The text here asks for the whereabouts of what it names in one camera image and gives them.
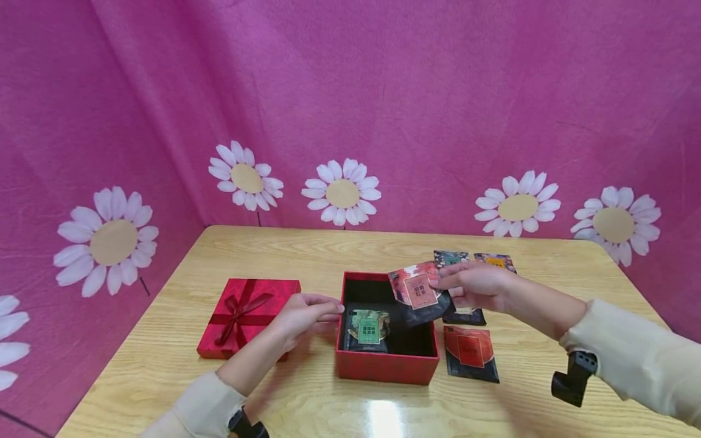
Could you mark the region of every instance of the table surface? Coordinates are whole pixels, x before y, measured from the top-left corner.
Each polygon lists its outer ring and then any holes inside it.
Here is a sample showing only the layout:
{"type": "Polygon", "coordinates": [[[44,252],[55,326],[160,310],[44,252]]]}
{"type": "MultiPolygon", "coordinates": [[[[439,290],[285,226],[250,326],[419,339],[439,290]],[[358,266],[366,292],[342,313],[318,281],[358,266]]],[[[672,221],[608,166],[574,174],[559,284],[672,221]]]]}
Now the table surface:
{"type": "MultiPolygon", "coordinates": [[[[600,246],[586,241],[212,226],[173,273],[62,428],[59,437],[138,435],[219,361],[196,346],[228,278],[299,279],[340,297],[344,271],[389,272],[434,249],[512,256],[520,275],[581,299],[599,297],[664,324],[600,246]]],[[[696,430],[622,402],[597,378],[580,409],[550,395],[563,350],[506,315],[485,311],[501,384],[447,374],[428,387],[339,379],[335,336],[300,345],[248,402],[272,437],[688,437],[696,430]]],[[[442,323],[436,330],[442,333],[442,323]]]]}

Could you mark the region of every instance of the black clip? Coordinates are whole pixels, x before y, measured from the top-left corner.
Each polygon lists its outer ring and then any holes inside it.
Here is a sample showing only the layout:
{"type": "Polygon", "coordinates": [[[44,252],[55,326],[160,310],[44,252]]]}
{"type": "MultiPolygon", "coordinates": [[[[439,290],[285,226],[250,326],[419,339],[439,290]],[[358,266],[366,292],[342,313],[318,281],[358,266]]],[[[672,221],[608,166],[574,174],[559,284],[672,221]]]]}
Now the black clip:
{"type": "Polygon", "coordinates": [[[569,354],[567,374],[556,371],[552,375],[552,396],[578,408],[582,407],[587,380],[597,373],[598,368],[599,363],[594,353],[573,351],[569,354]]]}
{"type": "Polygon", "coordinates": [[[268,431],[260,421],[251,425],[251,421],[246,413],[241,409],[231,420],[229,420],[229,430],[236,433],[238,438],[270,438],[268,431]]]}

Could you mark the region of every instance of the ribbon bow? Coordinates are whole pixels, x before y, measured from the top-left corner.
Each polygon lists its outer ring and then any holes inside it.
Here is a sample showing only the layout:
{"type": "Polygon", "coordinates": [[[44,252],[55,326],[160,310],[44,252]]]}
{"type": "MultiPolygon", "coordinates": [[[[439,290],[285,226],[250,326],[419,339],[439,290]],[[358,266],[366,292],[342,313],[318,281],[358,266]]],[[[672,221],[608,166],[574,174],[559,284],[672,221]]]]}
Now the ribbon bow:
{"type": "Polygon", "coordinates": [[[255,288],[255,280],[248,280],[243,292],[241,292],[241,300],[237,301],[235,296],[230,296],[224,301],[226,309],[231,312],[230,315],[213,315],[210,323],[212,324],[225,324],[222,329],[221,334],[217,337],[215,341],[216,346],[222,346],[229,339],[231,332],[234,331],[234,326],[238,325],[238,330],[236,330],[236,343],[239,348],[243,348],[246,345],[246,338],[243,335],[243,330],[241,326],[243,325],[257,325],[266,326],[270,324],[275,318],[274,315],[247,315],[247,313],[252,312],[258,307],[265,304],[268,300],[273,298],[272,294],[264,293],[260,294],[256,299],[249,302],[250,297],[255,288]]]}

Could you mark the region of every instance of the fabric backdrop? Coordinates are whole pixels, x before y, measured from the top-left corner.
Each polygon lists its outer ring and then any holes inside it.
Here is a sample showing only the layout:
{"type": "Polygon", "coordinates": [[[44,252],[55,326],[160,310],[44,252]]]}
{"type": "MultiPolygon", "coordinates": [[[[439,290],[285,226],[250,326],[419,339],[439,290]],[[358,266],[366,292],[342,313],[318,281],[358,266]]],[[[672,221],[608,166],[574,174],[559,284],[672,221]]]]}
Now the fabric backdrop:
{"type": "Polygon", "coordinates": [[[60,428],[210,224],[588,239],[701,341],[697,1],[0,12],[8,436],[60,428]]]}

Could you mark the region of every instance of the white daisy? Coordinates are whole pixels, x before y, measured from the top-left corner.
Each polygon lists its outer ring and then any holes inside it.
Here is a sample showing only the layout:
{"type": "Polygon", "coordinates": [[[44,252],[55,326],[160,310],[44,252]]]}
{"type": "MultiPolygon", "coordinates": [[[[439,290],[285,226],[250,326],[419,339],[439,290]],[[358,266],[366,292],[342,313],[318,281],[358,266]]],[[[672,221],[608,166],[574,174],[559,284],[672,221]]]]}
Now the white daisy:
{"type": "Polygon", "coordinates": [[[307,179],[306,189],[302,195],[314,199],[307,207],[310,210],[324,210],[321,220],[333,221],[343,226],[358,225],[368,219],[368,215],[377,213],[377,209],[368,201],[378,200],[382,193],[376,189],[380,181],[377,177],[366,177],[367,167],[356,160],[346,158],[343,169],[337,161],[317,166],[320,179],[307,179]]]}
{"type": "Polygon", "coordinates": [[[231,142],[231,148],[220,144],[217,152],[221,158],[210,158],[210,174],[221,180],[219,190],[232,193],[234,204],[245,205],[252,212],[256,207],[269,211],[271,205],[278,206],[275,198],[282,198],[284,184],[268,176],[269,165],[256,164],[253,152],[238,142],[231,142]]]}
{"type": "Polygon", "coordinates": [[[638,255],[647,255],[649,242],[660,237],[660,229],[652,223],[662,216],[654,199],[642,195],[635,200],[633,189],[606,187],[601,199],[592,198],[584,203],[584,208],[574,214],[579,223],[570,232],[575,239],[593,240],[608,255],[623,266],[630,266],[633,258],[631,248],[638,255]]]}
{"type": "Polygon", "coordinates": [[[475,215],[478,221],[489,221],[482,229],[485,233],[494,232],[496,237],[509,233],[519,237],[523,230],[535,233],[538,222],[550,222],[560,208],[560,201],[550,199],[557,191],[557,184],[545,185],[547,174],[536,176],[533,170],[524,174],[521,181],[506,177],[501,182],[503,191],[487,189],[483,198],[475,203],[483,212],[475,215]]]}
{"type": "Polygon", "coordinates": [[[93,200],[97,212],[75,207],[71,212],[73,221],[59,225],[58,233],[75,245],[53,257],[53,265],[64,268],[56,275],[58,285],[72,285],[85,278],[84,297],[95,295],[105,278],[111,295],[122,283],[133,284],[137,268],[151,264],[158,235],[158,228],[145,226],[154,212],[141,204],[137,192],[127,199],[121,187],[113,187],[95,193],[93,200]]]}
{"type": "MultiPolygon", "coordinates": [[[[0,296],[0,341],[19,330],[29,321],[27,312],[13,310],[20,305],[20,300],[12,295],[0,296]]],[[[29,354],[29,344],[23,342],[0,342],[0,367],[17,362],[29,354]]],[[[17,374],[0,370],[0,391],[11,387],[17,380],[17,374]]]]}

